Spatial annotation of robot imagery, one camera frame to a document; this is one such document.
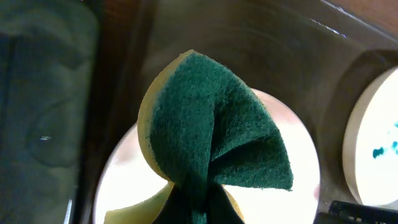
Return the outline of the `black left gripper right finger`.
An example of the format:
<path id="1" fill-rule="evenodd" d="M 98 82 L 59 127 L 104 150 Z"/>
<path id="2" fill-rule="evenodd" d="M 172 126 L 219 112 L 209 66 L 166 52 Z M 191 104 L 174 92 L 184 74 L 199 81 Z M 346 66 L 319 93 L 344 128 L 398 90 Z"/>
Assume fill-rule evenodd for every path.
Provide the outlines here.
<path id="1" fill-rule="evenodd" d="M 243 224 L 221 185 L 212 185 L 206 195 L 207 224 Z"/>

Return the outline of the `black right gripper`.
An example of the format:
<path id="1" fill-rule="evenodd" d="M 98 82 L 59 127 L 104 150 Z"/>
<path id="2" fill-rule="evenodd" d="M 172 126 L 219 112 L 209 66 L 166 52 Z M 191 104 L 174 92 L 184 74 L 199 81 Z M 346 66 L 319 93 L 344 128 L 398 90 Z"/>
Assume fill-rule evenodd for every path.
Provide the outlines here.
<path id="1" fill-rule="evenodd" d="M 313 224 L 397 224 L 397 210 L 334 200 L 327 213 L 316 215 Z"/>

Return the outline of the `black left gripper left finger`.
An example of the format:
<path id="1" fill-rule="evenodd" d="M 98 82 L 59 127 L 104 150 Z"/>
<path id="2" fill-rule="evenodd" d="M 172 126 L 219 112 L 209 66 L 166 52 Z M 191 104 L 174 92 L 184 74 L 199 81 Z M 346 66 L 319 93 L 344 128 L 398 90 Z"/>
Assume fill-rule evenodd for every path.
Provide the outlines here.
<path id="1" fill-rule="evenodd" d="M 177 187 L 172 188 L 152 224 L 192 224 L 191 210 Z"/>

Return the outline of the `pink plate with green stain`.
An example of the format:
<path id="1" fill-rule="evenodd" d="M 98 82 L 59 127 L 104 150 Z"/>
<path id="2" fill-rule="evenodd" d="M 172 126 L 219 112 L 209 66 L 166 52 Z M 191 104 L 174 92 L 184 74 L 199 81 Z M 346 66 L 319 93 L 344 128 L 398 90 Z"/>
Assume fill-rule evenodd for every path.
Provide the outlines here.
<path id="1" fill-rule="evenodd" d="M 312 138 L 299 117 L 283 102 L 259 90 L 253 91 L 266 106 L 285 142 L 294 175 L 290 191 L 247 189 L 227 185 L 246 223 L 313 223 L 317 213 L 320 166 Z M 98 183 L 93 205 L 94 224 L 104 222 L 106 212 L 147 200 L 166 185 L 147 164 L 133 125 L 109 157 Z"/>

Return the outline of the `cream plate with green stain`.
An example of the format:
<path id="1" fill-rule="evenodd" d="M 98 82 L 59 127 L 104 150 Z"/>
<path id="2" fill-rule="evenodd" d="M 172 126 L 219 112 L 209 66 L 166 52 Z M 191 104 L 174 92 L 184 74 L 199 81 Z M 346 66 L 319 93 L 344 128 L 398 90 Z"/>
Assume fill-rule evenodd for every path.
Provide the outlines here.
<path id="1" fill-rule="evenodd" d="M 358 203 L 397 209 L 397 68 L 379 75 L 358 98 L 346 125 L 342 162 Z"/>

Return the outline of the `yellow green sponge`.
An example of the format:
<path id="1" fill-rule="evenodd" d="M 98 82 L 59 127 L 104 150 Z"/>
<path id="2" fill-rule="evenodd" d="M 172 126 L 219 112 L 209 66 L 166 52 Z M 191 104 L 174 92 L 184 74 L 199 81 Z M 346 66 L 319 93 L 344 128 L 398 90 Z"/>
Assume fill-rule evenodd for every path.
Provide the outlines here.
<path id="1" fill-rule="evenodd" d="M 108 211 L 106 223 L 152 223 L 173 187 L 184 196 L 192 224 L 207 224 L 205 200 L 221 185 L 249 189 L 293 186 L 284 141 L 266 107 L 231 70 L 189 50 L 154 79 L 137 119 L 144 159 L 167 185 L 136 205 Z"/>

